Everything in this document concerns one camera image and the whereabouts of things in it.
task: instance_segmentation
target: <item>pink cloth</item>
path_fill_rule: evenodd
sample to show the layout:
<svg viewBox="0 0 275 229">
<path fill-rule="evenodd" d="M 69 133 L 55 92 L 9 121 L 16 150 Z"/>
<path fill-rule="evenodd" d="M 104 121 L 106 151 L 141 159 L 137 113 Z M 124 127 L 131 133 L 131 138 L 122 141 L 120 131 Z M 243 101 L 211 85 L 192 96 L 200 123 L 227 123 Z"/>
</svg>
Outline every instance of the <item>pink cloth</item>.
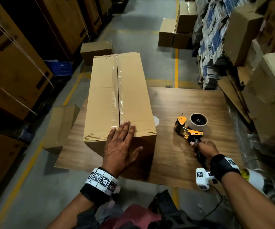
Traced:
<svg viewBox="0 0 275 229">
<path fill-rule="evenodd" d="M 161 216 L 139 205 L 131 205 L 121 217 L 107 219 L 100 229 L 117 229 L 127 222 L 132 222 L 141 229 L 147 229 L 151 222 L 161 220 Z"/>
</svg>

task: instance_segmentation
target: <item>blue plastic crate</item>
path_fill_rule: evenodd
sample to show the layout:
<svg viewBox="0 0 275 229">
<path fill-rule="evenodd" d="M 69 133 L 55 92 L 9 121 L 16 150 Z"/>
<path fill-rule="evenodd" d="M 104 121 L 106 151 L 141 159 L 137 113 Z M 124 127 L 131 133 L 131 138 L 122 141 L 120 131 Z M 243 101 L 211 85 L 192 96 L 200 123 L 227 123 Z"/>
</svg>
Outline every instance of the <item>blue plastic crate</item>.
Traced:
<svg viewBox="0 0 275 229">
<path fill-rule="evenodd" d="M 72 66 L 69 62 L 44 61 L 55 76 L 72 75 Z"/>
</svg>

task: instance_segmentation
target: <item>concrete floor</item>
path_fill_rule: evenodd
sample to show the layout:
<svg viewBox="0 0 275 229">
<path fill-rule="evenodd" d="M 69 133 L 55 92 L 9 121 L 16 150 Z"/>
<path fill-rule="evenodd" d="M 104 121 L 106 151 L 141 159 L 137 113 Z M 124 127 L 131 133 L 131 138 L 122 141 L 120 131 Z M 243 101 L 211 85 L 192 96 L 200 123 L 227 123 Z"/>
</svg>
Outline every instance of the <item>concrete floor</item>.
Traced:
<svg viewBox="0 0 275 229">
<path fill-rule="evenodd" d="M 199 71 L 195 58 L 191 58 L 192 51 L 179 50 L 176 67 L 175 49 L 157 46 L 162 19 L 176 17 L 178 1 L 129 0 L 124 14 L 114 16 L 99 40 L 112 40 L 116 53 L 139 51 L 147 80 L 164 80 L 167 86 L 174 87 L 175 69 L 178 69 L 179 87 L 197 88 Z M 78 68 L 54 106 L 62 105 L 69 94 L 68 104 L 82 106 L 90 85 L 90 74 L 81 75 L 80 72 L 85 69 Z M 50 113 L 37 130 L 23 162 L 0 198 L 0 228 L 45 228 L 79 193 L 89 175 L 82 171 L 55 168 L 57 156 L 41 149 L 49 119 Z M 123 210 L 133 203 L 147 207 L 155 194 L 165 189 L 171 195 L 175 194 L 174 191 L 178 192 L 179 208 L 193 219 L 201 219 L 219 201 L 216 196 L 204 192 L 121 178 L 120 183 L 122 189 L 118 204 Z M 223 207 L 219 207 L 208 219 L 232 228 L 232 215 Z"/>
</svg>

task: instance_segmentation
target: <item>wristband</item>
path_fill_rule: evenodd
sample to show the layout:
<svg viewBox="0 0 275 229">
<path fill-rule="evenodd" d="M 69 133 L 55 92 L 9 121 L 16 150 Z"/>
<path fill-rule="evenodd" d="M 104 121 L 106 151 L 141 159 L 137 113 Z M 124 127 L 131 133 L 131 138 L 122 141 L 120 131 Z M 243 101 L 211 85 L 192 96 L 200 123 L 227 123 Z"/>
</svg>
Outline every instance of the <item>wristband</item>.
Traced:
<svg viewBox="0 0 275 229">
<path fill-rule="evenodd" d="M 110 200 L 118 181 L 103 168 L 94 169 L 82 187 L 81 193 L 95 205 L 100 206 Z"/>
<path fill-rule="evenodd" d="M 228 172 L 240 173 L 239 167 L 231 158 L 226 158 L 222 154 L 215 155 L 211 159 L 211 173 L 214 177 L 221 182 L 222 177 Z"/>
</svg>

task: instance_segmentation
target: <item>hand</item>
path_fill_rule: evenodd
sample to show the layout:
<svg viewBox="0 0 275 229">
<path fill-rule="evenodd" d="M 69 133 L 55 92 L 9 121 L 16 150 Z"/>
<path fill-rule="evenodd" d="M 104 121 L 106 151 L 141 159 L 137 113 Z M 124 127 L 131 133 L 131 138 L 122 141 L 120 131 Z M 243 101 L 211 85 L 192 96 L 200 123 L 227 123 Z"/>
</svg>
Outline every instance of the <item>hand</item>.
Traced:
<svg viewBox="0 0 275 229">
<path fill-rule="evenodd" d="M 129 167 L 137 158 L 143 147 L 138 147 L 132 153 L 129 153 L 129 146 L 135 133 L 135 125 L 132 124 L 129 130 L 130 122 L 122 123 L 118 130 L 111 129 L 106 146 L 104 148 L 104 162 L 102 168 L 110 172 L 115 178 Z"/>
<path fill-rule="evenodd" d="M 193 146 L 193 148 L 198 148 L 200 153 L 202 153 L 210 162 L 212 157 L 219 154 L 216 145 L 214 144 L 214 142 L 212 141 L 206 141 L 206 142 L 200 142 L 200 143 L 196 143 L 196 142 L 191 142 L 191 145 Z"/>
</svg>

